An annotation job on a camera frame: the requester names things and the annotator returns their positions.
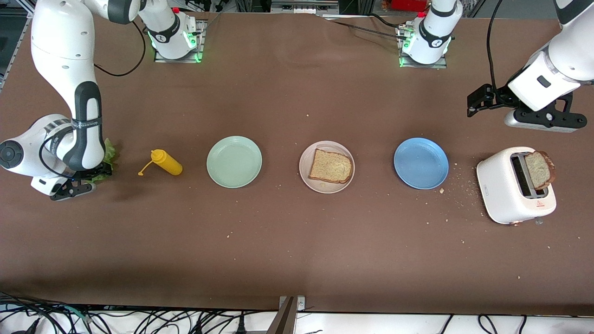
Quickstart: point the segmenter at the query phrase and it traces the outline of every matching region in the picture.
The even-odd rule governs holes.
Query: plate
[[[216,143],[206,159],[208,175],[225,188],[240,188],[252,182],[262,168],[262,153],[252,140],[231,136]]]
[[[439,186],[450,169],[444,150],[425,138],[403,141],[394,153],[394,168],[402,181],[417,189]]]
[[[308,178],[308,175],[311,172],[311,166],[314,164],[314,155],[316,149],[326,152],[340,153],[350,159],[350,162],[353,164],[353,170],[350,173],[350,178],[348,181],[346,181],[346,183],[331,183]],[[301,159],[299,160],[299,174],[301,175],[303,182],[305,182],[309,188],[322,194],[334,194],[346,188],[353,180],[353,177],[355,176],[355,160],[353,159],[353,155],[349,152],[349,150],[347,150],[346,147],[342,146],[341,144],[328,140],[318,141],[317,143],[312,144],[307,149],[305,149],[301,155]]]

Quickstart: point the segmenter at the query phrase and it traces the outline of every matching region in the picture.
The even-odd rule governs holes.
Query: green plate
[[[252,140],[231,136],[216,143],[206,159],[210,178],[225,188],[240,188],[252,182],[262,168],[262,153]]]

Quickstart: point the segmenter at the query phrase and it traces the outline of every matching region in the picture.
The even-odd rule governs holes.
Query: white toaster
[[[489,217],[501,224],[543,217],[557,206],[552,185],[535,190],[524,157],[530,147],[511,147],[479,162],[476,176]]]

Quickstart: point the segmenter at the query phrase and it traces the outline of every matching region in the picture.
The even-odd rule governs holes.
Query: yellow squeeze bottle
[[[139,176],[143,176],[143,171],[153,162],[171,175],[179,175],[184,170],[182,165],[164,150],[152,150],[150,152],[150,159],[151,161],[144,166],[142,171],[138,172]]]

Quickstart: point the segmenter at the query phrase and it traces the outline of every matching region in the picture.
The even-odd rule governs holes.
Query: table surface
[[[506,127],[503,110],[466,118],[466,96],[489,80],[487,24],[462,19],[448,68],[426,70],[399,68],[389,37],[314,15],[223,14],[201,64],[154,64],[148,51],[126,77],[97,72],[115,174],[54,203],[3,171],[0,286],[85,304],[275,308],[279,295],[305,295],[320,311],[594,314],[594,125],[558,134]],[[498,82],[558,29],[497,20]],[[132,26],[97,19],[96,34],[97,64],[121,73],[137,62]],[[574,111],[593,104],[590,87],[575,92]],[[28,43],[0,110],[2,138],[69,114]],[[233,135],[264,158],[258,178],[235,190],[206,171],[210,148]],[[442,194],[394,172],[396,147],[417,136],[449,158]],[[340,193],[315,193],[298,175],[319,140],[355,157]],[[544,150],[557,166],[558,206],[542,226],[498,225],[483,207],[474,167],[512,146]],[[180,176],[155,166],[137,176],[157,148],[183,164]]]

